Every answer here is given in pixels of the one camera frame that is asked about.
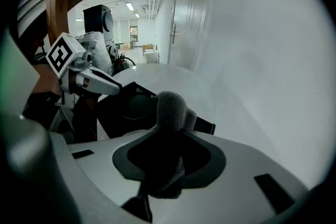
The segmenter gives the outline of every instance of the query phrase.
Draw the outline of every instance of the window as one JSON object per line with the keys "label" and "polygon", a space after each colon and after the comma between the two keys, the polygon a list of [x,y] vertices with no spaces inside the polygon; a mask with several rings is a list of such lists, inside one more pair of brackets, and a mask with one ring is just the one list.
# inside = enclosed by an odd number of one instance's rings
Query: window
{"label": "window", "polygon": [[132,42],[138,42],[138,27],[131,26],[130,27],[130,36]]}

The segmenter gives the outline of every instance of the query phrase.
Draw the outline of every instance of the black slot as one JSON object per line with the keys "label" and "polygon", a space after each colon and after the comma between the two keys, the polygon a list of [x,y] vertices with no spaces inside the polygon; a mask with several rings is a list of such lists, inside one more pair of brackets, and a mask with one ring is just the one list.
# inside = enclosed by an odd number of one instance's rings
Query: black slot
{"label": "black slot", "polygon": [[101,73],[101,72],[98,72],[98,71],[95,71],[95,70],[92,70],[92,73],[102,79],[105,79],[111,83],[114,83],[116,84],[117,86],[119,86],[119,88],[122,88],[122,85],[118,82],[116,82],[115,80],[112,80],[111,78],[109,78],[108,76],[106,76],[105,74]]}
{"label": "black slot", "polygon": [[93,154],[94,152],[91,150],[84,150],[84,151],[78,151],[78,152],[74,152],[72,154],[74,159],[79,159],[79,158],[83,158],[85,156],[89,156],[91,154]]}
{"label": "black slot", "polygon": [[216,125],[213,123],[209,123],[206,120],[197,117],[196,123],[194,126],[194,131],[211,134],[214,135],[216,129]]}
{"label": "black slot", "polygon": [[284,212],[294,204],[294,200],[269,174],[255,176],[254,180],[277,214]]}

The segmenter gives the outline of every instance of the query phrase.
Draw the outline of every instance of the gray foam knob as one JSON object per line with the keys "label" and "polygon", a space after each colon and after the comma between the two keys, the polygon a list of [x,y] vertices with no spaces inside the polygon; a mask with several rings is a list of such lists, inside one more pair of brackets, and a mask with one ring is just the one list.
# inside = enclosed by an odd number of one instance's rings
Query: gray foam knob
{"label": "gray foam knob", "polygon": [[187,109],[185,113],[185,119],[184,119],[184,125],[183,128],[186,131],[192,131],[194,130],[194,126],[196,123],[197,115],[196,112],[191,110],[190,108]]}
{"label": "gray foam knob", "polygon": [[157,130],[174,134],[184,127],[187,105],[184,99],[174,92],[164,91],[157,99]]}

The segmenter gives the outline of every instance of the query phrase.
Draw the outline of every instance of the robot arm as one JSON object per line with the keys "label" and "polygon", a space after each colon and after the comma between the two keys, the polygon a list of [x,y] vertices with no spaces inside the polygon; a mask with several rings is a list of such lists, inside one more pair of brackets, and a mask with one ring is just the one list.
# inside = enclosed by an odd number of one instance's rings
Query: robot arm
{"label": "robot arm", "polygon": [[107,95],[117,95],[122,88],[110,75],[93,67],[91,54],[67,33],[62,33],[57,38],[46,57],[59,79],[62,90],[59,105],[71,109],[74,107],[74,87]]}

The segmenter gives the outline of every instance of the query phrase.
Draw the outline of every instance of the white wall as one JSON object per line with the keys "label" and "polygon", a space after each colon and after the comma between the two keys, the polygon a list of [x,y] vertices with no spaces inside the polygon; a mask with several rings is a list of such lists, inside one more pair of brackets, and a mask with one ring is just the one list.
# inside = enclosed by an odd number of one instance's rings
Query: white wall
{"label": "white wall", "polygon": [[209,0],[176,0],[174,43],[170,47],[169,63],[192,69],[198,59],[200,37]]}
{"label": "white wall", "polygon": [[76,27],[77,27],[77,35],[78,36],[85,34],[84,20],[76,21]]}
{"label": "white wall", "polygon": [[155,43],[160,52],[160,61],[168,62],[170,28],[174,0],[162,0],[159,12],[155,19]]}
{"label": "white wall", "polygon": [[[336,37],[321,1],[213,0],[208,29],[195,70],[219,103],[234,100],[230,110],[223,110],[230,102],[215,105],[215,123],[231,125],[234,138],[248,116],[281,164],[308,187],[317,184],[336,143]],[[227,121],[238,106],[241,120]],[[249,126],[245,143],[262,143]]]}
{"label": "white wall", "polygon": [[76,24],[76,8],[72,8],[68,11],[68,27],[69,34],[76,37],[78,35],[77,32],[77,24]]}
{"label": "white wall", "polygon": [[128,20],[120,21],[120,42],[130,41],[130,27]]}
{"label": "white wall", "polygon": [[138,19],[138,46],[155,44],[155,21]]}
{"label": "white wall", "polygon": [[130,26],[138,26],[138,19],[130,20]]}
{"label": "white wall", "polygon": [[113,41],[120,43],[120,21],[113,21]]}

